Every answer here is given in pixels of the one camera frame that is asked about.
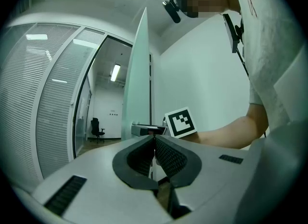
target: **window blind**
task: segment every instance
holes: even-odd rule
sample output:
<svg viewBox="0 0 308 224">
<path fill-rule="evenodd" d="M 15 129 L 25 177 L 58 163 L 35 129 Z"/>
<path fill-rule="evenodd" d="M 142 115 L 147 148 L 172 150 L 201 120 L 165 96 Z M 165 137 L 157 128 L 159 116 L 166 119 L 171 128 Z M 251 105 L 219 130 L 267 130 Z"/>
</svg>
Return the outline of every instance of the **window blind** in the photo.
<svg viewBox="0 0 308 224">
<path fill-rule="evenodd" d="M 0 166 L 26 191 L 39 183 L 30 141 L 36 91 L 53 56 L 77 28 L 36 24 L 14 46 L 0 72 Z M 10 31 L 20 35 L 17 30 Z"/>
<path fill-rule="evenodd" d="M 1 50 L 0 50 L 0 70 L 5 63 L 6 57 L 9 55 L 12 48 L 18 42 L 18 40 L 33 26 L 29 25 L 20 25 L 7 28 L 3 30 L 1 37 Z"/>
<path fill-rule="evenodd" d="M 103 40 L 103 33 L 84 29 L 56 61 L 44 86 L 37 115 L 37 150 L 43 177 L 67 164 L 70 102 L 87 59 Z"/>
</svg>

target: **doorway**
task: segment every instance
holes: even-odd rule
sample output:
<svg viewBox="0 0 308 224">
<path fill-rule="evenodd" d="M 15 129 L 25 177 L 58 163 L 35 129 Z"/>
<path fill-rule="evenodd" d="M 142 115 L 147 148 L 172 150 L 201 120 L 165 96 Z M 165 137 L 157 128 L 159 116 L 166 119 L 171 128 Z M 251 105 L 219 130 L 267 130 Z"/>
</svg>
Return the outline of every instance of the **doorway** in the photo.
<svg viewBox="0 0 308 224">
<path fill-rule="evenodd" d="M 121 141 L 124 88 L 132 45 L 107 37 L 81 88 L 75 118 L 76 157 Z M 116 78 L 113 72 L 119 68 Z"/>
</svg>

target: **white wall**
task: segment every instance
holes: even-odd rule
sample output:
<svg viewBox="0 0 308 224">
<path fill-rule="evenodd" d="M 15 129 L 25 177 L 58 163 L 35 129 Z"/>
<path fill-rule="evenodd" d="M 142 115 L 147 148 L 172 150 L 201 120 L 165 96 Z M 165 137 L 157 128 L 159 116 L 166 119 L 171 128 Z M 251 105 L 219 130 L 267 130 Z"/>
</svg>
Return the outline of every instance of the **white wall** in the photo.
<svg viewBox="0 0 308 224">
<path fill-rule="evenodd" d="M 100 129 L 104 128 L 103 138 L 120 138 L 124 88 L 114 84 L 96 85 L 91 97 L 88 113 L 88 137 L 91 134 L 91 120 L 98 118 Z"/>
<path fill-rule="evenodd" d="M 240 15 L 229 12 L 234 25 Z M 188 106 L 198 131 L 220 128 L 246 114 L 249 80 L 221 15 L 209 18 L 154 62 L 155 123 Z"/>
</svg>

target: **floor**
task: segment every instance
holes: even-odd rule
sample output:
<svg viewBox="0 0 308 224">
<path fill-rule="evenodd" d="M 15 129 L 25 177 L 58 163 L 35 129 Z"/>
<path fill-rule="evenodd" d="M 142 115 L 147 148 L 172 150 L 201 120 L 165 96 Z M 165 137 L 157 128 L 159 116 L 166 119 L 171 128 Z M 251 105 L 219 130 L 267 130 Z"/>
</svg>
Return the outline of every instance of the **floor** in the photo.
<svg viewBox="0 0 308 224">
<path fill-rule="evenodd" d="M 170 195 L 170 183 L 165 182 L 158 187 L 157 200 L 165 210 L 168 208 L 168 200 Z"/>
<path fill-rule="evenodd" d="M 108 146 L 108 145 L 113 145 L 116 143 L 119 143 L 121 140 L 105 140 L 103 141 L 98 141 L 98 144 L 96 143 L 96 140 L 87 140 L 86 143 L 83 145 L 82 149 L 79 151 L 78 156 L 86 153 L 89 150 Z"/>
</svg>

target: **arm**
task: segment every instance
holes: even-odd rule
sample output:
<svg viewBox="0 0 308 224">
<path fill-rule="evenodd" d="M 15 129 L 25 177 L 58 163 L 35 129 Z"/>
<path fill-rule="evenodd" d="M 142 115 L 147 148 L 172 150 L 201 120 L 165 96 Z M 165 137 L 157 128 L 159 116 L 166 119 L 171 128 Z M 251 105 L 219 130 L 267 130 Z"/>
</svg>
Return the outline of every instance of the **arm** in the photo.
<svg viewBox="0 0 308 224">
<path fill-rule="evenodd" d="M 269 126 L 264 106 L 250 104 L 246 116 L 229 125 L 209 132 L 197 132 L 183 140 L 228 148 L 243 148 L 262 136 Z"/>
</svg>

